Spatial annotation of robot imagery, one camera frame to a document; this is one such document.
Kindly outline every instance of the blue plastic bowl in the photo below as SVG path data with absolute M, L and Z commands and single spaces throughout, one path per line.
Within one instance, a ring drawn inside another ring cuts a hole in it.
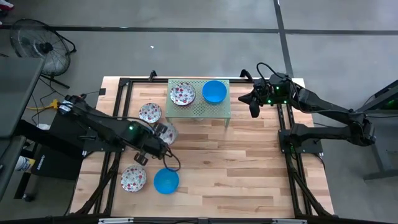
M 205 83 L 201 89 L 201 93 L 207 103 L 216 105 L 225 99 L 226 87 L 224 83 L 217 80 L 212 80 Z
M 166 168 L 159 170 L 155 175 L 155 189 L 161 194 L 171 194 L 178 187 L 180 179 L 177 172 L 170 171 Z

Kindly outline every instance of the white plate with red flowers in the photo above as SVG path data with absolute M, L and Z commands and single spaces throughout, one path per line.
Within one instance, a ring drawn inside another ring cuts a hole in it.
M 164 123 L 163 125 L 167 127 L 167 130 L 165 133 L 161 133 L 159 137 L 163 140 L 163 142 L 166 142 L 169 146 L 171 146 L 178 136 L 178 131 L 175 129 L 172 123 Z
M 122 173 L 122 188 L 127 192 L 139 191 L 147 181 L 147 174 L 141 166 L 128 167 Z
M 195 89 L 189 83 L 179 83 L 170 90 L 170 99 L 179 106 L 185 106 L 195 99 Z
M 147 103 L 141 106 L 139 110 L 139 117 L 144 121 L 152 124 L 160 119 L 162 116 L 162 109 L 156 103 Z

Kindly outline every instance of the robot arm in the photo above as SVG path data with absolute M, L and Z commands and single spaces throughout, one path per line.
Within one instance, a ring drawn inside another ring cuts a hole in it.
M 163 159 L 168 145 L 159 137 L 167 127 L 158 124 L 152 129 L 146 123 L 138 121 L 118 120 L 90 107 L 82 96 L 66 96 L 58 112 L 67 116 L 71 121 L 79 122 L 97 133 L 96 136 L 86 136 L 85 141 L 101 141 L 104 151 L 121 149 L 125 146 L 139 151 L 135 156 L 141 165 L 145 165 L 148 159 L 145 154 Z
M 368 146 L 374 144 L 374 127 L 364 113 L 334 105 L 321 100 L 314 92 L 294 83 L 287 75 L 277 73 L 270 79 L 254 81 L 253 91 L 238 98 L 249 105 L 253 118 L 259 116 L 260 106 L 291 104 L 303 113 L 319 113 L 328 118 L 347 124 L 343 128 L 309 128 L 294 124 L 287 141 L 301 146 L 307 139 L 345 139 L 352 144 Z

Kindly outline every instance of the concrete floor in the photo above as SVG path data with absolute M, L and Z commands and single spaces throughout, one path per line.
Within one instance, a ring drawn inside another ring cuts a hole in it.
M 64 26 L 278 28 L 272 0 L 12 2 L 16 8 L 3 20 L 5 23 L 26 17 Z M 398 29 L 395 1 L 279 2 L 286 29 Z M 8 33 L 0 30 L 0 53 L 16 57 Z M 59 78 L 72 86 L 68 91 L 57 87 L 62 93 L 96 91 L 103 76 L 148 75 L 151 70 L 160 76 L 233 77 L 246 68 L 257 76 L 255 65 L 263 61 L 285 72 L 278 34 L 61 33 L 76 43 L 78 49 L 68 72 Z M 370 95 L 397 79 L 396 35 L 287 35 L 287 44 L 294 77 L 304 78 L 308 89 L 341 106 L 358 108 Z M 39 83 L 34 95 L 38 99 L 49 92 L 48 87 Z M 89 96 L 88 102 L 94 106 L 96 96 Z M 27 111 L 24 117 L 30 120 L 32 113 Z M 40 122 L 51 123 L 53 114 L 53 111 L 44 112 Z M 313 117 L 315 122 L 339 125 L 320 115 Z M 377 128 L 396 122 L 396 119 L 377 121 L 380 124 Z M 362 179 L 363 175 L 377 171 L 370 147 L 356 147 L 344 141 L 322 141 L 322 144 L 335 213 L 345 218 L 398 223 L 398 178 L 368 182 Z M 12 187 L 17 181 L 15 174 L 8 194 L 0 203 L 0 219 L 63 215 L 73 182 L 43 178 L 37 200 L 26 203 L 12 199 Z

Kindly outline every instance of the wooden table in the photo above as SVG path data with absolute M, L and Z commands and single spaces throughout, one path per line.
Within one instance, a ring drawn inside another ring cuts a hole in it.
M 120 77 L 104 77 L 97 110 L 112 115 Z M 304 86 L 303 80 L 294 79 Z M 112 216 L 115 217 L 229 217 L 288 218 L 293 217 L 292 199 L 284 155 L 279 150 L 279 120 L 276 106 L 264 106 L 258 118 L 251 118 L 249 106 L 238 97 L 249 93 L 252 84 L 231 84 L 232 117 L 227 129 L 222 119 L 174 119 L 179 131 L 172 150 L 181 160 L 178 172 L 180 185 L 172 195 L 159 194 L 153 185 L 155 173 L 164 167 L 162 161 L 150 159 L 145 166 L 147 183 L 136 193 L 120 186 L 122 172 L 136 164 L 136 151 L 122 154 L 114 193 Z M 119 115 L 123 110 L 123 93 Z M 132 89 L 129 116 L 138 116 L 140 107 L 148 102 L 164 110 L 166 83 L 135 83 Z M 296 123 L 313 126 L 312 116 L 294 110 Z M 160 122 L 166 122 L 164 113 Z M 100 179 L 103 152 L 95 152 L 83 161 L 71 212 L 88 200 Z M 318 201 L 333 213 L 323 166 L 317 157 L 303 154 L 307 184 Z M 176 166 L 173 159 L 167 161 Z M 302 193 L 298 190 L 300 208 L 304 211 Z M 104 209 L 108 188 L 104 191 Z

